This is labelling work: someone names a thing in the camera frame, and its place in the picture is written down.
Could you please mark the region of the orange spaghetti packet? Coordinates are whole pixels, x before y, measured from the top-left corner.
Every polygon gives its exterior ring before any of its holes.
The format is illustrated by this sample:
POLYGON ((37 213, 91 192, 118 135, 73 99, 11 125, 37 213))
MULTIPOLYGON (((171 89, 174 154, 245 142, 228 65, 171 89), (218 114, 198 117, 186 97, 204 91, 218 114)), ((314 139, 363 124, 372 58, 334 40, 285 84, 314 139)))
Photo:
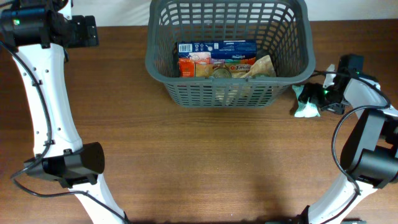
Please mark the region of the orange spaghetti packet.
POLYGON ((206 58, 204 60, 193 61, 189 58, 180 58, 178 66, 180 76, 183 78, 205 77, 210 78, 213 71, 217 68, 227 68, 231 75, 234 72, 246 72, 256 61, 255 58, 249 59, 215 59, 206 58))

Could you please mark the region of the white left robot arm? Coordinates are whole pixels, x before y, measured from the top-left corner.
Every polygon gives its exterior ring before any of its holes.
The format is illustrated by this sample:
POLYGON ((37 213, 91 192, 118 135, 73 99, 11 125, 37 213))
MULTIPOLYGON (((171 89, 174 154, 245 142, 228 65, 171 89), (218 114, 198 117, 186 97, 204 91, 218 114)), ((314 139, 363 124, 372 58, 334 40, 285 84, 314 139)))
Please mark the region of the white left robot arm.
POLYGON ((34 155, 12 174, 58 182, 75 195, 94 223, 127 223, 104 179, 100 143, 83 143, 70 109, 64 65, 68 49, 99 44, 93 16, 72 14, 64 0, 1 4, 2 47, 21 74, 34 129, 34 155))

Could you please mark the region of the grey plastic shopping basket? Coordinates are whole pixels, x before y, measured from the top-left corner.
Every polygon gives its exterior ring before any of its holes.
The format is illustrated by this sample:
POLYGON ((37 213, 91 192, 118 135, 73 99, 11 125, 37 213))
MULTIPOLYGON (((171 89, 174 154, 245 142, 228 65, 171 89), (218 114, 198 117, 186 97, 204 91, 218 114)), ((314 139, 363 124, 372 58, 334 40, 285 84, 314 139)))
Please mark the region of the grey plastic shopping basket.
POLYGON ((315 69, 312 32, 304 1, 152 1, 146 69, 170 97, 187 108, 262 108, 315 69), (274 77, 183 78, 178 45, 253 40, 256 56, 270 56, 274 77))

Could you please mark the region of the blue cardboard food box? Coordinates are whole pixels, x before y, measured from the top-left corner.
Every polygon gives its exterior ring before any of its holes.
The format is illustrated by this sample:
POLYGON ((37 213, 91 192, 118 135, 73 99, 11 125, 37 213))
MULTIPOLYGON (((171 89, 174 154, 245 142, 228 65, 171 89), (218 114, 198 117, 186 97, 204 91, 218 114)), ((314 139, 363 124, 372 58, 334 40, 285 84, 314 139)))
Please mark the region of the blue cardboard food box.
POLYGON ((182 42, 177 44, 178 57, 201 60, 215 59, 246 59, 257 55, 254 40, 223 40, 212 42, 182 42))

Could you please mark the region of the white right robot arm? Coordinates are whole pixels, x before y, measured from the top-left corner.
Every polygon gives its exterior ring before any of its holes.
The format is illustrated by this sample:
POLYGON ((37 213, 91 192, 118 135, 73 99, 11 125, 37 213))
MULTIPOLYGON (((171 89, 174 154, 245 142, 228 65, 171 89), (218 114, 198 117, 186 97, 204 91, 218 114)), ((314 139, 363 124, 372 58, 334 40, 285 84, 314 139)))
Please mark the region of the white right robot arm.
POLYGON ((378 80, 363 72, 364 58, 348 54, 337 68, 316 71, 323 84, 296 87, 301 105, 330 111, 342 118, 331 139, 338 178, 314 204, 291 223, 345 223, 360 201, 397 182, 397 109, 378 80))

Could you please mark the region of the green lid glass jar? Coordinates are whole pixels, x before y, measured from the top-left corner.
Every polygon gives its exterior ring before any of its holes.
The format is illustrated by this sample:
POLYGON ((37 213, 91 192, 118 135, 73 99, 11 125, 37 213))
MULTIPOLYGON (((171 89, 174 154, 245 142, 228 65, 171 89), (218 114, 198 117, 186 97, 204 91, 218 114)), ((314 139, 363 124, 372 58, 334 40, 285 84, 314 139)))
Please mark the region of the green lid glass jar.
MULTIPOLYGON (((269 78, 269 77, 271 77, 271 76, 272 76, 272 75, 267 74, 267 73, 259 73, 259 74, 254 75, 254 78, 269 78)), ((267 85, 258 84, 258 83, 257 83, 257 84, 254 86, 254 90, 253 90, 253 93, 252 93, 252 97, 253 97, 255 100, 258 100, 258 99, 264 94, 264 92, 267 91, 267 89, 268 89, 268 86, 267 86, 267 85)))

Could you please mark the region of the beige paper pouch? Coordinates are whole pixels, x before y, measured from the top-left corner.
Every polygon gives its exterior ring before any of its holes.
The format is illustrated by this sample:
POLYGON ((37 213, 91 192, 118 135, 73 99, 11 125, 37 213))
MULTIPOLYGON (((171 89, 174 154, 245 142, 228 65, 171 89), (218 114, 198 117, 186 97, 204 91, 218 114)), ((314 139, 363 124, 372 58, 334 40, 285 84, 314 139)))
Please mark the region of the beige paper pouch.
MULTIPOLYGON (((233 78, 254 78, 254 75, 259 73, 267 73, 272 75, 271 77, 276 77, 276 72, 274 70, 271 58, 269 55, 266 55, 254 62, 251 65, 250 69, 246 72, 234 72, 232 73, 233 78)), ((244 86, 241 89, 240 100, 249 100, 249 105, 253 105, 258 100, 255 100, 252 97, 254 87, 253 86, 244 86)))

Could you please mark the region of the teal white snack packet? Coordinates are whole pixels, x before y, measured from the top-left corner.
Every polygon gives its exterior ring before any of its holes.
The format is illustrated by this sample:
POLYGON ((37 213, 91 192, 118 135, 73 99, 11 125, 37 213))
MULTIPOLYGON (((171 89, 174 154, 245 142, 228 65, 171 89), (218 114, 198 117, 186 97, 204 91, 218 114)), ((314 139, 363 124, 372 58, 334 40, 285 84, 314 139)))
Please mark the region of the teal white snack packet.
POLYGON ((320 117, 320 113, 315 103, 310 102, 309 92, 304 85, 292 85, 298 103, 298 108, 294 113, 296 118, 320 117))

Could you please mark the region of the silver tin can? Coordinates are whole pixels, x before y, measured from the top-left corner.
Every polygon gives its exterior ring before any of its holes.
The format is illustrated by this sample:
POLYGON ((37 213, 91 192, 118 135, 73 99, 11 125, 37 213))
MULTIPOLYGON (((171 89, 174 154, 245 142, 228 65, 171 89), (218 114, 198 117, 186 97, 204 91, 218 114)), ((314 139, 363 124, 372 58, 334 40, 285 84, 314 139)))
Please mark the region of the silver tin can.
MULTIPOLYGON (((231 78, 231 72, 227 68, 217 68, 213 71, 211 74, 211 77, 213 78, 231 78)), ((216 88, 216 97, 219 100, 224 99, 224 93, 225 93, 226 85, 219 84, 219 86, 216 88)))

